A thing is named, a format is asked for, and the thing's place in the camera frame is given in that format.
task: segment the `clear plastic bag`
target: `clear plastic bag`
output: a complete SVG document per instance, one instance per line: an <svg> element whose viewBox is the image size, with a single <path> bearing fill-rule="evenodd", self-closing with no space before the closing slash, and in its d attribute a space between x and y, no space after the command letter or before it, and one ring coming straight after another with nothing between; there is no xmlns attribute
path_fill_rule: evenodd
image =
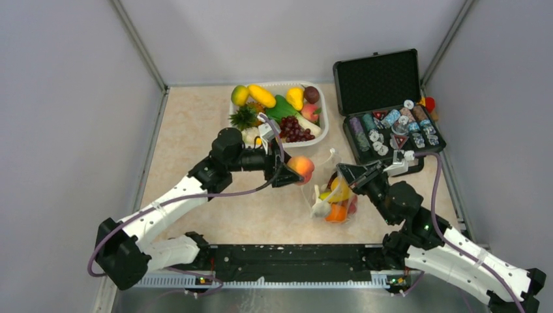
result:
<svg viewBox="0 0 553 313"><path fill-rule="evenodd" d="M301 187L312 218L324 218L331 223L344 223L357 212L357 195L336 170L342 157L330 149L330 157L315 165L311 180Z"/></svg>

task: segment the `white plastic tray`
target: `white plastic tray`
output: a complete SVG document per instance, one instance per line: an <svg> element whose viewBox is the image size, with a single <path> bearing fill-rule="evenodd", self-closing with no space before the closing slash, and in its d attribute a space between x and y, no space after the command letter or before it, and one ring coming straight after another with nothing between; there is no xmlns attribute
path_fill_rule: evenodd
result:
<svg viewBox="0 0 553 313"><path fill-rule="evenodd" d="M309 140L307 142L287 142L284 143L285 148L295 148L295 147L307 147L309 145L314 145L323 140L323 138L328 133L328 114L327 114L327 106L325 102L325 95L323 95L323 91L319 88L319 86L315 85L314 83L305 82L301 80L297 81L289 81L289 82L270 82L270 83L255 83L256 85L259 85L268 91L270 91L273 96L276 95L282 95L283 97L286 96L286 91L292 87L302 87L302 86L313 86L319 91L320 99L319 102L316 104L321 108L321 113L319 114L319 123L320 127L323 130L321 133L321 136L318 136L317 138L313 140ZM253 99L250 97L248 99L248 102L253 101ZM230 109L229 109L229 115L233 114L238 107L232 104L230 102Z"/></svg>

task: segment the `red grapes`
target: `red grapes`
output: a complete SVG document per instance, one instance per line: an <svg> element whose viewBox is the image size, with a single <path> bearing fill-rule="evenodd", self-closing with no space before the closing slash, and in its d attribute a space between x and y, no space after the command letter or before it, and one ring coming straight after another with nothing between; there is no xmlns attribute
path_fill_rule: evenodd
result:
<svg viewBox="0 0 553 313"><path fill-rule="evenodd" d="M279 126L280 137L286 138L286 142L306 142L315 139L311 129L301 128L294 116L283 117Z"/></svg>

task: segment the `white wall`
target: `white wall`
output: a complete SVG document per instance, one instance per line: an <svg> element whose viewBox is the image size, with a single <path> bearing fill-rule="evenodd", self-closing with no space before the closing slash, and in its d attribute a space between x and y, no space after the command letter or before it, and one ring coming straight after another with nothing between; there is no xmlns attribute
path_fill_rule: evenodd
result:
<svg viewBox="0 0 553 313"><path fill-rule="evenodd" d="M334 62L408 48L421 75L463 0L123 0L168 84L331 81Z"/></svg>
<svg viewBox="0 0 553 313"><path fill-rule="evenodd" d="M549 274L553 306L553 2L479 1L428 86L478 241Z"/></svg>
<svg viewBox="0 0 553 313"><path fill-rule="evenodd" d="M107 1L0 16L0 312L89 312L97 226L130 211L160 91Z"/></svg>

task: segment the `beige tabletop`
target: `beige tabletop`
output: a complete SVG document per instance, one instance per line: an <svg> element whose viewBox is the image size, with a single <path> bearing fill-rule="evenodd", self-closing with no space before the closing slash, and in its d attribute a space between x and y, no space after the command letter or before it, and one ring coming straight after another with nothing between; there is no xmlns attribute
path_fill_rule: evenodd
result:
<svg viewBox="0 0 553 313"><path fill-rule="evenodd" d="M333 84L319 86L324 93L329 117L328 135L317 145L291 148L287 152L306 155L315 165L335 148L343 162L354 163L344 133L343 117L336 104ZM145 207L172 186L211 149L221 128L228 126L230 93L234 86L172 87L163 116L151 168L142 199ZM426 158L420 173L390 178L390 183L405 180L424 197L430 208L430 195L436 174L436 161ZM264 183L262 172L233 173L233 183L225 192L249 190ZM455 211L445 180L440 179L436 199L437 213L457 227ZM367 197L360 197L358 211L345 224L330 224L310 218L300 188L295 185L266 188L246 196L213 199L181 217L158 239L177 237L187 231L204 234L209 243L218 244L313 244L381 243L384 234L399 229L388 226Z"/></svg>

